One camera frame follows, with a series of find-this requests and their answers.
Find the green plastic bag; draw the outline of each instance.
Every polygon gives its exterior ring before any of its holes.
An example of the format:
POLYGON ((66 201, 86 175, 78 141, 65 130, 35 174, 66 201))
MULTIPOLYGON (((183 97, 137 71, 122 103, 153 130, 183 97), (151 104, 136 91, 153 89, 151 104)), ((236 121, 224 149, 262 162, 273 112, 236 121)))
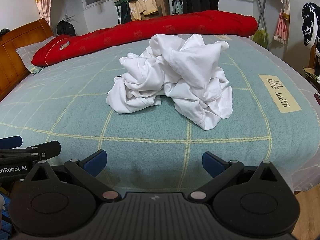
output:
POLYGON ((252 36, 252 40, 266 49, 267 48, 266 30, 264 29, 257 30, 254 36, 252 36))

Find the red pillow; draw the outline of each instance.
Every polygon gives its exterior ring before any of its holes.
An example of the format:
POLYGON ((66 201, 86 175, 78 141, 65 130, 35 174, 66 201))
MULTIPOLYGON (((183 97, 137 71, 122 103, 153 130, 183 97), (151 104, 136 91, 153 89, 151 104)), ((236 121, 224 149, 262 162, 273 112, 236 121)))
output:
POLYGON ((46 62, 46 58, 51 51, 62 51, 68 47, 68 42, 70 44, 70 39, 72 36, 70 35, 59 35, 51 40, 49 43, 44 45, 41 49, 34 54, 31 64, 39 67, 47 67, 52 65, 52 63, 48 64, 46 62))
POLYGON ((155 34, 234 34, 254 35, 257 21, 251 16, 208 10, 132 21, 113 28, 97 30, 82 36, 60 35, 39 49, 31 63, 49 66, 111 46, 150 39, 155 34))

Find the light blue bedsheet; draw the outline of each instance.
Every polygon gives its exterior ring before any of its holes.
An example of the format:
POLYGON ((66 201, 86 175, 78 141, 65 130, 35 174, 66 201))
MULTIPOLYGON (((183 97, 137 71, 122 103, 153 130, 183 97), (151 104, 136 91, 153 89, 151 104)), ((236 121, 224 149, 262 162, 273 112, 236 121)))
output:
MULTIPOLYGON (((57 140, 62 152, 55 164, 104 149, 108 165, 98 177, 122 193, 196 189, 210 179, 201 165, 205 151, 251 166, 271 160, 293 174, 296 190, 310 188, 319 182, 314 165, 320 163, 320 107, 314 88, 249 39, 229 38, 219 66, 232 86, 234 111, 213 130, 204 131, 183 117, 166 97, 161 106, 133 114, 117 114, 106 104, 113 78, 125 72, 118 59, 142 53, 148 46, 144 40, 28 76, 0 103, 0 138, 20 135, 23 147, 57 140), (279 112, 260 74, 277 76, 301 110, 279 112)), ((207 44, 217 40, 204 35, 207 44)))

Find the navy star-patterned cloth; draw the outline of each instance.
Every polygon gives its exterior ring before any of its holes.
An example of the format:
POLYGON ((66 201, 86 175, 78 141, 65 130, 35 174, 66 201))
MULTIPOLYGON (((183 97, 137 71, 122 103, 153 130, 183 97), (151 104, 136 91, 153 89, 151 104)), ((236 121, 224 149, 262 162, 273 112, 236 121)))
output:
POLYGON ((304 45, 312 47, 314 42, 316 42, 317 54, 320 51, 320 7, 315 3, 307 3, 302 9, 302 17, 304 19, 302 25, 302 31, 304 35, 304 45), (315 14, 316 14, 316 24, 318 26, 317 29, 314 28, 315 25, 315 14))

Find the blue gripper pad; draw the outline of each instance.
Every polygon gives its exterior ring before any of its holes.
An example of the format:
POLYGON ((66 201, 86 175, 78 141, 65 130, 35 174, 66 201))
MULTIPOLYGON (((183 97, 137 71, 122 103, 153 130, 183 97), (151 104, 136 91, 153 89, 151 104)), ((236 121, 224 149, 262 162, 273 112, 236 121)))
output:
POLYGON ((229 164, 211 152, 205 152, 202 155, 202 167, 212 178, 215 178, 224 172, 229 167, 229 164))
POLYGON ((13 136, 0 139, 0 149, 13 149, 22 145, 22 138, 20 136, 13 136))
POLYGON ((79 163, 79 166, 96 177, 107 165, 107 153, 105 150, 98 150, 94 154, 85 158, 79 163))

